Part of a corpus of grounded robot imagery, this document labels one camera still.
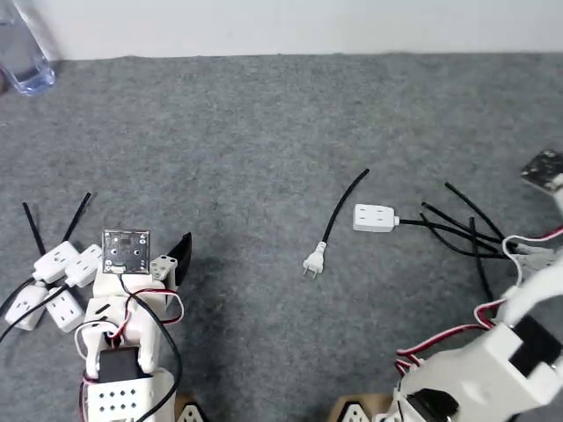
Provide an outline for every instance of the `white bracket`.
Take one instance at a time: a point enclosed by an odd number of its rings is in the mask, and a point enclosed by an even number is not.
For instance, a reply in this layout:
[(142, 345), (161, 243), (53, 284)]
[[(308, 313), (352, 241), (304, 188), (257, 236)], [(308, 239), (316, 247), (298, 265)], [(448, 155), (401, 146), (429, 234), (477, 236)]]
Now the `white bracket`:
[(162, 281), (170, 290), (178, 290), (176, 286), (176, 267), (178, 260), (167, 255), (161, 255), (150, 261), (150, 273), (154, 280)]
[(203, 422), (203, 416), (195, 404), (187, 404), (177, 422)]

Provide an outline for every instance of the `white plastic part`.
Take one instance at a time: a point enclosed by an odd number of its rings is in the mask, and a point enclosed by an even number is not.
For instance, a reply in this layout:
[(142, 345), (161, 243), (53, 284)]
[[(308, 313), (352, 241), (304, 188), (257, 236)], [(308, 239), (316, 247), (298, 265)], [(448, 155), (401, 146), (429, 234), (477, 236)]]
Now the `white plastic part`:
[(96, 272), (102, 263), (102, 248), (96, 244), (91, 245), (78, 257), (73, 259), (64, 270), (67, 279), (65, 282), (73, 287), (85, 287), (96, 278)]
[(315, 251), (307, 259), (303, 262), (303, 275), (305, 275), (308, 271), (313, 273), (313, 279), (317, 277), (317, 274), (321, 274), (323, 272), (323, 267), (325, 263), (325, 249), (326, 243), (319, 242)]
[[(85, 321), (104, 319), (120, 326), (125, 318), (125, 304), (127, 297), (122, 295), (108, 297), (94, 297), (88, 301)], [(159, 316), (165, 315), (164, 295), (145, 295), (143, 301)], [(129, 301), (130, 317), (124, 332), (127, 339), (126, 346), (139, 346), (138, 362), (143, 372), (149, 374), (158, 363), (160, 347), (160, 331), (150, 315), (137, 305), (134, 300)], [(108, 348), (104, 338), (107, 327), (103, 324), (89, 326), (82, 329), (82, 339), (86, 346), (86, 374), (91, 378), (98, 378), (98, 357), (102, 350)]]
[[(8, 309), (8, 312), (6, 312), (4, 319), (8, 324), (14, 324), (16, 320), (24, 315), (29, 309), (43, 302), (47, 295), (48, 291), (43, 283), (39, 286), (35, 285), (25, 287), (21, 292), (19, 292), (19, 295), (16, 296), (13, 304)], [(33, 330), (44, 311), (45, 307), (37, 309), (30, 316), (24, 318), (18, 325), (16, 325), (16, 327), (21, 328), (22, 330)]]
[(497, 319), (514, 326), (538, 303), (563, 295), (563, 258), (533, 274), (520, 287), (511, 288), (508, 300), (499, 308)]
[[(549, 404), (563, 386), (561, 371), (539, 363), (528, 377), (522, 375), (510, 363), (521, 344), (522, 340), (500, 323), (461, 349), (435, 354), (400, 383), (405, 420), (424, 420), (405, 400), (422, 389), (450, 394), (459, 404), (456, 422), (506, 422), (514, 414)], [(387, 415), (395, 418), (396, 410), (394, 404)]]
[(53, 250), (47, 252), (33, 264), (33, 277), (39, 281), (51, 284), (64, 275), (65, 268), (79, 255), (75, 247), (69, 242), (62, 242)]
[(178, 416), (177, 422), (203, 422), (200, 410), (194, 404), (187, 404)]
[(149, 269), (154, 280), (162, 281), (170, 290), (178, 290), (176, 286), (176, 267), (178, 261), (167, 255), (161, 255), (150, 261)]
[[(60, 289), (60, 287), (52, 288), (49, 294), (53, 295)], [(69, 290), (49, 302), (47, 312), (62, 332), (71, 332), (84, 321), (84, 311)]]
[(387, 233), (399, 224), (399, 218), (391, 207), (381, 205), (356, 204), (354, 208), (354, 224), (356, 231), (373, 231)]
[(350, 404), (346, 409), (342, 422), (369, 422), (369, 418), (359, 404)]
[[(174, 378), (165, 369), (158, 368), (151, 378), (129, 381), (104, 382), (88, 386), (88, 422), (138, 420), (168, 392)], [(176, 395), (147, 422), (175, 422), (174, 401)]]

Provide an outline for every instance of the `white plug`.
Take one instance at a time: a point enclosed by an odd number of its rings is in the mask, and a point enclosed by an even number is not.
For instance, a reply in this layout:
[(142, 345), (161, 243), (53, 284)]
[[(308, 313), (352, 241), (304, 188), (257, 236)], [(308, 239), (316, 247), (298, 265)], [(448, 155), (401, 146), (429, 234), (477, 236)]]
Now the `white plug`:
[(102, 263), (102, 248), (93, 244), (66, 267), (64, 273), (67, 276), (65, 282), (70, 286), (85, 287), (96, 278), (96, 272)]
[[(49, 294), (53, 295), (59, 289), (61, 287), (52, 288), (49, 290)], [(49, 302), (47, 311), (62, 332), (71, 332), (84, 321), (84, 311), (69, 290), (62, 292)]]
[[(43, 283), (25, 287), (19, 292), (19, 295), (16, 296), (13, 304), (8, 309), (8, 312), (6, 312), (4, 319), (8, 324), (14, 324), (29, 309), (43, 302), (47, 295), (48, 291)], [(25, 317), (16, 327), (22, 330), (33, 330), (39, 322), (41, 315), (43, 315), (44, 310), (44, 307), (37, 309), (31, 315)]]
[(354, 225), (356, 231), (390, 232), (398, 226), (399, 218), (391, 207), (381, 205), (356, 204), (354, 208)]
[(64, 269), (78, 256), (78, 251), (69, 241), (62, 242), (33, 264), (33, 277), (51, 284), (64, 275)]
[(317, 277), (317, 274), (321, 274), (323, 272), (325, 249), (326, 243), (319, 242), (315, 251), (303, 262), (303, 268), (305, 269), (305, 271), (303, 271), (303, 275), (305, 275), (308, 271), (311, 271), (314, 279)]

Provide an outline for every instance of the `wooden base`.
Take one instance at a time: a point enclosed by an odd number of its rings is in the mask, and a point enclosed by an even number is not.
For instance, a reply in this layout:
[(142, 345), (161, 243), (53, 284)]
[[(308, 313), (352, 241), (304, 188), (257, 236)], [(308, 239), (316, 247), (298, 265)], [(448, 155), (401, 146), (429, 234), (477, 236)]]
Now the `wooden base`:
[(188, 394), (176, 394), (176, 403), (174, 404), (174, 414), (176, 419), (179, 418), (180, 413), (186, 407), (186, 404), (195, 403), (195, 398)]
[(346, 403), (354, 402), (362, 405), (366, 416), (371, 420), (378, 413), (386, 413), (391, 406), (393, 396), (390, 394), (357, 394), (353, 396), (342, 396), (336, 401), (336, 404), (328, 417), (327, 422), (339, 422), (339, 417), (344, 410)]
[[(357, 394), (353, 396), (342, 396), (336, 401), (327, 422), (339, 422), (339, 416), (348, 402), (361, 404), (363, 411), (366, 412), (366, 416), (368, 416), (369, 420), (371, 420), (374, 415), (387, 412), (389, 406), (391, 406), (392, 400), (393, 396), (390, 394)], [(193, 396), (189, 396), (187, 394), (177, 394), (176, 404), (174, 405), (176, 418), (179, 417), (186, 404), (194, 402), (195, 399)]]

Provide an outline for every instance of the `black power cord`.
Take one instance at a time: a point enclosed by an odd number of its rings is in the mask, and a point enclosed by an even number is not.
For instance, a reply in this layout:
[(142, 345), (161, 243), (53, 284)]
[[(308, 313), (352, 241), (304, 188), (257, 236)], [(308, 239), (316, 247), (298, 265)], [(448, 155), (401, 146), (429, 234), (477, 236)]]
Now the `black power cord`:
[[(466, 240), (472, 240), (472, 236), (469, 235), (468, 233), (465, 233), (461, 230), (454, 229), (453, 227), (446, 226), (444, 224), (440, 224), (440, 223), (437, 223), (437, 222), (429, 222), (428, 220), (426, 220), (426, 221), (424, 221), (424, 220), (408, 220), (408, 219), (402, 219), (401, 218), (400, 224), (405, 224), (405, 225), (410, 225), (410, 226), (421, 226), (421, 227), (426, 227), (427, 229), (429, 229), (431, 227), (431, 228), (436, 229), (436, 230), (447, 231), (447, 232), (451, 233), (452, 235), (462, 237), (463, 239), (466, 239)], [(487, 249), (490, 252), (498, 252), (498, 250), (496, 248), (494, 248), (493, 246), (491, 246), (490, 244), (486, 244), (484, 242), (481, 242), (478, 239), (477, 239), (477, 243), (483, 249)]]
[(64, 286), (60, 287), (56, 292), (54, 292), (52, 295), (47, 296), (43, 301), (39, 302), (37, 305), (33, 306), (32, 308), (30, 308), (26, 313), (24, 313), (22, 316), (20, 316), (16, 321), (14, 321), (14, 323), (12, 325), (10, 325), (8, 328), (6, 328), (4, 330), (4, 332), (2, 333), (2, 335), (0, 335), (0, 343), (2, 343), (4, 341), (4, 339), (6, 338), (6, 336), (8, 335), (8, 333), (10, 331), (13, 330), (13, 328), (18, 325), (19, 323), (21, 323), (24, 319), (26, 319), (27, 317), (29, 317), (33, 312), (35, 312), (37, 309), (42, 308), (43, 306), (47, 305), (49, 302), (51, 302), (53, 299), (55, 299), (58, 295), (60, 295), (62, 292), (65, 292), (69, 290), (69, 285), (65, 284)]
[[(471, 228), (467, 227), (466, 225), (462, 224), (461, 222), (459, 222), (458, 220), (455, 220), (453, 218), (451, 218), (449, 215), (443, 213), (442, 211), (440, 211), (438, 208), (428, 204), (427, 202), (422, 202), (422, 206), (427, 209), (428, 211), (430, 211), (431, 213), (434, 213), (436, 215), (438, 215), (440, 218), (442, 218), (443, 220), (445, 220), (446, 222), (449, 222), (451, 224), (453, 224), (456, 227), (459, 227), (461, 230), (466, 231), (467, 233), (472, 233)], [(479, 232), (475, 232), (475, 236), (479, 237), (483, 240), (487, 240), (487, 242), (492, 242), (494, 244), (500, 244), (502, 242), (502, 240), (498, 239), (497, 237), (492, 237), (492, 236), (487, 236), (487, 235), (483, 235), (482, 233)]]
[[(424, 221), (426, 227), (428, 227), (428, 229), (436, 237), (436, 239), (438, 239), (440, 242), (445, 244), (452, 251), (457, 252), (461, 255), (465, 255), (467, 257), (474, 257), (475, 256), (475, 254), (472, 251), (471, 252), (464, 251), (462, 249), (459, 249), (454, 244), (448, 242), (442, 235), (440, 235), (440, 233), (438, 233), (438, 231), (433, 227), (433, 225), (428, 221), (428, 219), (426, 218), (426, 216), (423, 213), (420, 213), (420, 218), (422, 219), (422, 221)], [(479, 257), (480, 258), (507, 259), (506, 256), (504, 256), (500, 253), (480, 253)]]
[(26, 217), (29, 221), (29, 227), (31, 227), (32, 229), (33, 237), (35, 238), (35, 243), (37, 244), (37, 249), (39, 249), (39, 254), (43, 256), (47, 253), (47, 251), (45, 251), (45, 245), (43, 244), (43, 239), (41, 239), (39, 229), (37, 229), (37, 226), (35, 225), (35, 221), (33, 220), (32, 213), (27, 206), (27, 202), (22, 202), (22, 205), (24, 206), (24, 211), (26, 212)]
[(78, 221), (80, 220), (80, 217), (82, 216), (82, 213), (84, 212), (84, 208), (86, 207), (86, 204), (88, 204), (88, 200), (90, 199), (90, 197), (91, 197), (91, 193), (88, 192), (82, 199), (82, 202), (80, 202), (80, 206), (78, 207), (77, 211), (72, 217), (72, 221), (70, 222), (70, 225), (67, 228), (67, 232), (64, 234), (64, 237), (62, 238), (63, 242), (70, 239), (70, 235), (72, 235), (72, 232), (76, 228)]
[(160, 318), (158, 318), (157, 314), (154, 313), (154, 311), (150, 308), (149, 305), (147, 305), (142, 299), (139, 299), (139, 297), (137, 295), (135, 295), (134, 293), (131, 293), (127, 287), (125, 286), (125, 282), (123, 281), (123, 277), (121, 276), (121, 274), (117, 275), (118, 279), (120, 280), (120, 284), (121, 284), (121, 288), (123, 289), (123, 291), (125, 293), (127, 293), (129, 295), (130, 298), (133, 298), (137, 304), (143, 308), (144, 310), (147, 311), (147, 313), (150, 315), (150, 317), (154, 320), (155, 324), (157, 325), (158, 329), (162, 332), (162, 334), (165, 336), (166, 342), (168, 342), (168, 344), (170, 345), (170, 348), (172, 349), (172, 354), (174, 355), (174, 359), (176, 360), (176, 375), (174, 376), (174, 383), (172, 384), (172, 386), (170, 387), (170, 390), (165, 394), (164, 397), (162, 397), (162, 399), (155, 404), (152, 409), (150, 409), (149, 411), (147, 411), (144, 415), (142, 415), (136, 422), (143, 422), (144, 420), (147, 420), (148, 418), (150, 418), (150, 416), (154, 415), (157, 411), (159, 411), (162, 406), (164, 406), (166, 404), (166, 402), (168, 400), (170, 400), (170, 398), (174, 395), (174, 393), (176, 392), (176, 390), (178, 389), (179, 386), (179, 382), (182, 378), (182, 372), (183, 372), (183, 365), (182, 365), (182, 357), (179, 354), (179, 350), (178, 347), (176, 346), (176, 343), (174, 343), (174, 340), (172, 338), (172, 336), (170, 335), (170, 333), (168, 332), (168, 330), (166, 330), (166, 327), (164, 326), (164, 324), (160, 321)]
[(479, 279), (481, 280), (481, 286), (485, 292), (486, 298), (489, 302), (494, 300), (493, 291), (491, 290), (491, 285), (485, 274), (485, 268), (483, 268), (483, 262), (481, 262), (481, 256), (479, 255), (479, 246), (477, 245), (477, 231), (475, 229), (475, 218), (471, 217), (469, 219), (469, 227), (473, 233), (472, 241), (472, 251), (475, 256), (475, 264), (477, 266), (477, 273), (479, 274)]
[(338, 204), (336, 204), (336, 207), (334, 207), (333, 214), (331, 215), (331, 219), (328, 221), (328, 224), (326, 225), (325, 235), (323, 236), (323, 242), (325, 242), (326, 244), (328, 243), (328, 237), (331, 235), (331, 231), (333, 230), (333, 225), (334, 225), (334, 221), (336, 220), (336, 216), (340, 212), (340, 209), (344, 205), (344, 202), (346, 201), (347, 197), (350, 196), (350, 193), (352, 193), (352, 191), (355, 189), (358, 183), (360, 183), (362, 179), (368, 175), (368, 173), (369, 173), (369, 169), (362, 171), (362, 173), (360, 173), (360, 175), (357, 178), (355, 178), (355, 180), (350, 184), (348, 189), (344, 192), (344, 194), (338, 201)]
[(465, 195), (463, 195), (461, 192), (459, 192), (459, 190), (456, 189), (456, 187), (453, 186), (450, 182), (446, 182), (444, 185), (448, 189), (450, 189), (455, 195), (457, 195), (457, 197), (459, 197), (463, 202), (465, 202), (473, 211), (475, 211), (479, 215), (479, 217), (481, 217), (483, 219), (483, 221), (486, 222), (486, 225), (489, 226), (489, 228), (494, 232), (494, 234), (502, 242), (502, 240), (505, 238), (505, 236), (502, 234), (501, 230), (498, 227), (496, 227), (496, 225), (493, 223), (493, 221), (481, 210), (481, 208), (479, 208), (469, 198), (467, 198)]

